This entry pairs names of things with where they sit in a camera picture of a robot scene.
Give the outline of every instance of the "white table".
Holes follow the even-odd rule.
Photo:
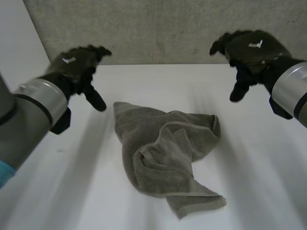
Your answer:
[[[108,110],[99,113],[83,96],[72,98],[70,129],[48,134],[0,193],[0,229],[307,228],[307,129],[274,115],[264,87],[231,103],[234,83],[235,70],[227,65],[100,66],[94,85]],[[227,205],[179,221],[165,199],[138,193],[123,169],[115,101],[218,115],[220,143],[193,171]]]

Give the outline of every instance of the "glove finger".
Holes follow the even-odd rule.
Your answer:
[[[234,89],[230,94],[230,101],[239,102],[243,99],[245,94],[248,92],[250,85],[245,84],[243,82],[236,82]]]
[[[106,110],[106,103],[100,96],[100,94],[94,89],[92,85],[88,85],[83,88],[83,93],[87,101],[94,107],[96,110],[102,112]]]
[[[229,36],[231,36],[230,33],[225,33],[217,41],[215,41],[210,48],[209,54],[214,55],[217,51],[222,54],[225,54],[224,44],[228,40]]]
[[[251,30],[244,30],[244,31],[238,30],[235,31],[233,34],[230,33],[223,34],[217,41],[213,43],[209,54],[214,55],[217,51],[219,51],[221,54],[225,55],[225,45],[227,45],[228,42],[233,40],[235,37],[251,32],[252,32]]]
[[[253,80],[252,76],[241,66],[236,66],[237,74],[236,74],[236,83],[233,91],[230,94],[230,101],[239,102],[243,99],[245,94],[248,92],[249,87],[251,85],[257,84],[256,81]]]
[[[97,57],[97,62],[100,62],[102,57],[112,55],[112,52],[103,46],[95,47],[93,45],[89,45],[87,47],[88,50],[94,51]]]

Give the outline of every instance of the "glove thumb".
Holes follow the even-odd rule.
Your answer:
[[[106,110],[106,103],[100,96],[100,94],[94,89],[94,87],[89,84],[83,87],[83,93],[87,101],[94,107],[96,110],[102,112]]]
[[[248,92],[249,87],[251,85],[257,84],[257,82],[253,80],[250,73],[245,70],[245,68],[241,66],[236,66],[236,69],[236,83],[233,91],[230,94],[230,101],[232,102],[241,101],[245,94]]]

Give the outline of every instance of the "silver metal cylinder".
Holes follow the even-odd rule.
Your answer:
[[[273,100],[295,116],[295,107],[307,93],[307,62],[301,62],[288,69],[277,80],[272,90]]]
[[[64,93],[53,83],[36,78],[19,87],[14,94],[28,96],[43,105],[52,117],[55,125],[67,109],[67,99]]]
[[[46,114],[32,102],[16,98],[16,114],[0,126],[0,161],[18,169],[50,129]]]
[[[0,119],[14,108],[14,97],[0,75]]]

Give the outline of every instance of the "black band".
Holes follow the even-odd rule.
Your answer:
[[[0,126],[2,126],[4,123],[8,122],[13,116],[15,116],[17,112],[17,105],[16,102],[14,102],[13,108],[4,116],[0,117]]]
[[[33,104],[35,104],[37,107],[39,107],[46,114],[46,116],[47,116],[47,118],[49,120],[49,123],[52,126],[53,119],[52,119],[52,116],[51,116],[50,112],[39,101],[33,99],[32,97],[24,95],[24,94],[14,94],[14,96],[17,97],[17,98],[22,98],[22,99],[25,99],[27,101],[30,101]]]
[[[304,96],[302,96],[301,99],[299,99],[298,103],[294,108],[293,115],[296,119],[298,119],[299,112],[301,111],[303,105],[305,105],[306,102],[307,102],[307,93],[305,93]]]

